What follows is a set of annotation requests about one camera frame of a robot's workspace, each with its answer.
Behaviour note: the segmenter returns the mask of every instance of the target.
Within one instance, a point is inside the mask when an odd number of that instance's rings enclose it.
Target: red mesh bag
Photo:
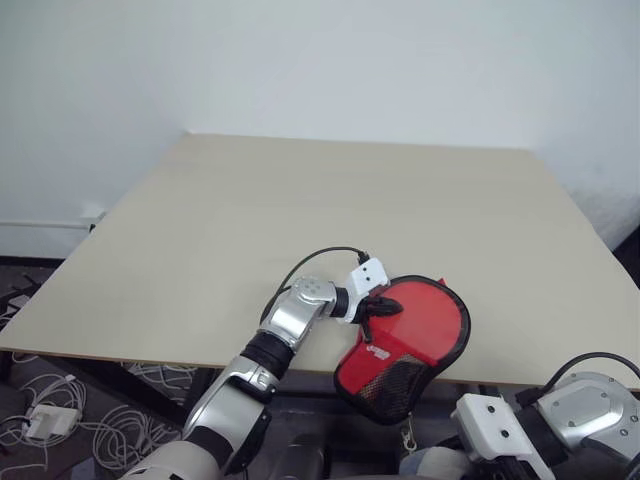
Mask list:
[[[338,393],[360,413],[385,425],[404,420],[427,384],[464,351],[467,307],[443,282],[418,275],[395,278],[378,293],[402,312],[369,316],[362,334],[334,373]]]

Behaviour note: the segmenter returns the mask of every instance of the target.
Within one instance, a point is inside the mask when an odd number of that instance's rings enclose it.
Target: robotic arm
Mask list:
[[[388,283],[376,258],[351,272],[344,288],[315,277],[296,280],[194,406],[183,440],[161,446],[122,480],[215,480],[242,471],[271,420],[265,406],[313,322],[321,317],[353,322],[362,300]]]
[[[553,480],[550,467],[582,448],[627,465],[640,454],[640,402],[609,376],[574,373],[544,395],[534,388],[516,397],[523,408],[515,413],[498,397],[466,394],[457,402],[452,419],[478,478]]]

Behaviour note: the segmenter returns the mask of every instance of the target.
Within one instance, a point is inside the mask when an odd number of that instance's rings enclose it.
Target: white cable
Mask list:
[[[161,366],[149,367],[137,365],[132,367],[132,369],[140,375],[143,374],[141,372],[144,372],[145,375],[159,375],[160,378],[155,380],[165,387],[180,388],[172,385],[172,382],[191,380],[190,372],[185,374],[183,371],[174,372],[171,370],[172,373],[184,374],[173,377],[171,375],[165,375]],[[50,383],[39,391],[38,386],[42,385],[45,380],[48,380]],[[72,375],[66,377],[52,373],[40,375],[29,380],[20,390],[30,394],[30,404],[25,417],[9,417],[4,419],[2,423],[0,423],[0,426],[3,426],[7,421],[28,419],[33,409],[41,404],[77,409],[80,412],[80,418],[82,418],[87,398],[86,387]],[[174,400],[177,402],[183,401],[181,398]],[[9,470],[37,466],[46,469],[48,466],[46,449],[64,442],[78,427],[95,431],[92,442],[93,455],[102,467],[110,470],[127,470],[140,462],[142,458],[158,446],[180,438],[179,431],[170,429],[147,415],[127,406],[119,406],[110,410],[100,422],[79,421],[65,435],[52,435],[46,440],[25,437],[26,429],[22,427],[22,425],[19,427],[14,426],[0,433],[0,444],[7,447],[22,444],[43,448],[45,450],[45,463],[9,467],[8,469],[0,471],[0,480],[2,473]]]
[[[13,314],[0,315],[0,329],[4,328],[7,325],[7,323],[11,321],[12,318],[13,318]]]
[[[29,354],[25,354],[23,358],[18,358],[16,356],[16,352],[13,352],[11,354],[11,360],[13,361],[13,363],[29,363],[33,362],[36,358],[38,358],[37,355],[29,356]]]
[[[96,431],[93,456],[109,470],[128,470],[158,446],[180,437],[178,431],[124,405],[107,412],[100,422],[79,426]]]
[[[15,465],[13,467],[3,468],[2,470],[0,470],[0,480],[2,480],[2,477],[4,476],[5,473],[13,470],[23,470],[25,468],[42,467],[46,472],[47,469],[49,468],[49,454],[47,453],[47,447],[43,447],[43,451],[44,451],[43,463],[31,463],[29,465]]]
[[[140,363],[133,363],[129,366],[121,363],[121,365],[126,368],[129,373],[142,377],[149,383],[162,385],[166,390],[180,390],[185,394],[193,381],[193,373],[197,370],[194,367],[144,365]],[[184,398],[179,398],[179,403],[182,404],[183,402]]]

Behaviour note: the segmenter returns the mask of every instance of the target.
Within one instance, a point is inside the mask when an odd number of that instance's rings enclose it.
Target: wooden table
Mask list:
[[[225,365],[291,266],[353,245],[444,277],[471,339],[443,378],[543,383],[568,358],[640,359],[640,293],[542,162],[509,149],[185,136],[0,334],[0,348]],[[347,253],[300,273],[341,283]],[[329,372],[356,327],[319,322],[293,368]],[[606,361],[585,365],[638,382]]]

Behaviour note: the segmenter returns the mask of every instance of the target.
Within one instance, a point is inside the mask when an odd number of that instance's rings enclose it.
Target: black cable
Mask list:
[[[273,297],[271,297],[271,299],[265,305],[264,310],[262,310],[262,315],[260,315],[260,323],[262,323],[262,321],[267,317],[267,315],[269,315],[269,312],[271,311],[271,308],[273,307],[273,304],[276,302],[278,297],[282,295],[284,292],[286,292],[287,290],[289,290],[289,288],[291,288],[290,286],[286,286],[287,282],[291,280],[291,277],[293,276],[293,274],[296,273],[296,271],[298,271],[298,269],[301,266],[303,266],[312,258],[317,257],[318,255],[321,255],[327,252],[336,252],[336,251],[348,251],[348,252],[357,253],[358,263],[360,265],[362,265],[364,262],[366,262],[370,258],[367,252],[354,247],[327,247],[327,248],[322,248],[320,250],[316,250],[315,252],[307,255],[302,260],[300,260],[284,277],[284,280],[282,280],[282,282],[280,283],[280,286],[278,286],[278,288],[276,289],[276,293],[273,294]]]
[[[445,447],[451,450],[464,450],[464,445],[462,445],[462,440],[458,435],[454,435],[453,437],[445,438],[436,444],[436,447]]]
[[[631,371],[633,371],[633,373],[635,373],[635,375],[638,377],[638,379],[640,379],[640,368],[638,368],[638,366],[635,363],[633,363],[631,360],[629,360],[629,359],[627,359],[627,358],[625,358],[625,357],[623,357],[621,355],[617,355],[615,353],[609,353],[609,352],[583,353],[582,355],[578,355],[577,357],[572,358],[567,363],[562,365],[558,369],[558,371],[553,375],[553,377],[551,377],[551,379],[543,387],[541,387],[541,388],[538,388],[538,387],[528,388],[528,389],[523,390],[522,392],[516,394],[516,400],[518,401],[520,406],[523,407],[523,408],[533,404],[540,397],[542,397],[543,395],[549,393],[549,391],[551,391],[553,386],[556,383],[558,383],[558,380],[560,380],[560,378],[562,378],[562,376],[565,373],[567,373],[567,371],[570,368],[574,367],[578,363],[584,362],[585,360],[589,360],[591,358],[608,358],[610,360],[615,360],[617,362],[620,362],[623,365],[626,365],[627,367],[629,367],[629,369],[631,369]]]
[[[625,468],[624,480],[640,480],[640,453],[633,457]]]

